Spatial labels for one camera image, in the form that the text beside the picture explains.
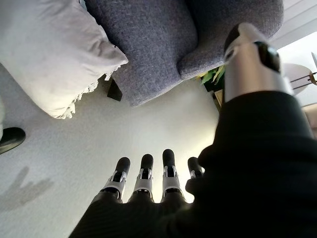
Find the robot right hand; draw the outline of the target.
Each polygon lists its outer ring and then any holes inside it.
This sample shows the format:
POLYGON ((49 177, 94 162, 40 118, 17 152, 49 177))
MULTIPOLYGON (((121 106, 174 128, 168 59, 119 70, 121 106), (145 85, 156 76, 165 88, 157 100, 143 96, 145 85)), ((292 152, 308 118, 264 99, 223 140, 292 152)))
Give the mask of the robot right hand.
POLYGON ((240 23, 224 47, 223 105, 213 144, 188 161, 187 203, 165 150, 164 196, 140 186, 119 193, 129 161, 91 202, 73 238, 314 238, 317 141, 278 52, 252 24, 240 23))

